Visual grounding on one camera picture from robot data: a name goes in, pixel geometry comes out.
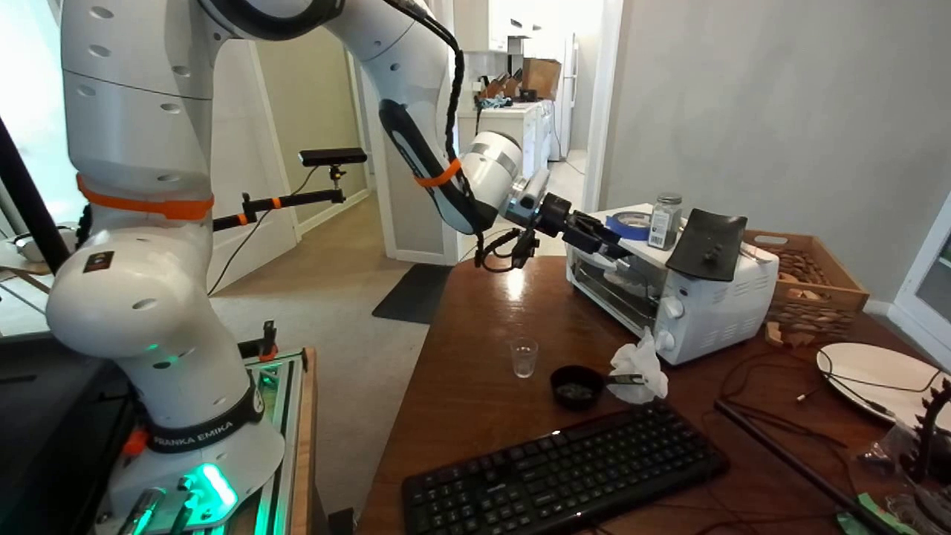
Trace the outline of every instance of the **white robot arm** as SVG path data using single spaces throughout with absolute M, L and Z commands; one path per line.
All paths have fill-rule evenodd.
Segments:
M 281 436 L 262 423 L 238 341 L 204 294 L 211 72 L 225 38 L 293 38 L 320 23 L 376 84 L 381 121 L 439 217 L 482 234 L 507 203 L 520 148 L 479 133 L 455 156 L 455 110 L 437 105 L 459 53 L 421 3 L 63 3 L 69 151 L 92 230 L 55 274 L 48 324 L 63 346 L 121 367 L 144 408 L 149 450 L 116 466 L 106 490 L 119 521 L 149 490 L 214 463 L 233 500 L 193 512 L 193 526 L 222 524 L 281 462 Z

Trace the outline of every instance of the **bottle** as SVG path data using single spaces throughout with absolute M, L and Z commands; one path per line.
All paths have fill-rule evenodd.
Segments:
M 663 190 L 651 212 L 647 246 L 667 249 L 679 231 L 679 196 Z

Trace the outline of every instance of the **white plate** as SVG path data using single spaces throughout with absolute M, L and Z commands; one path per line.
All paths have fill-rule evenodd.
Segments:
M 814 364 L 852 405 L 905 431 L 917 425 L 916 416 L 924 413 L 920 402 L 929 398 L 929 387 L 948 379 L 908 355 L 852 341 L 820 347 Z M 935 425 L 951 431 L 951 408 L 938 413 Z

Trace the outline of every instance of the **black keyboard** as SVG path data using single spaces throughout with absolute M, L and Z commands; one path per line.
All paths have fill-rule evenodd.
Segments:
M 727 459 L 651 402 L 403 483 L 409 535 L 571 533 L 710 483 Z

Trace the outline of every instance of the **carpet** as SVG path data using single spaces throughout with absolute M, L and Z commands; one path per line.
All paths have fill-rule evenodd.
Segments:
M 373 318 L 431 324 L 449 280 L 446 266 L 413 266 L 376 304 Z

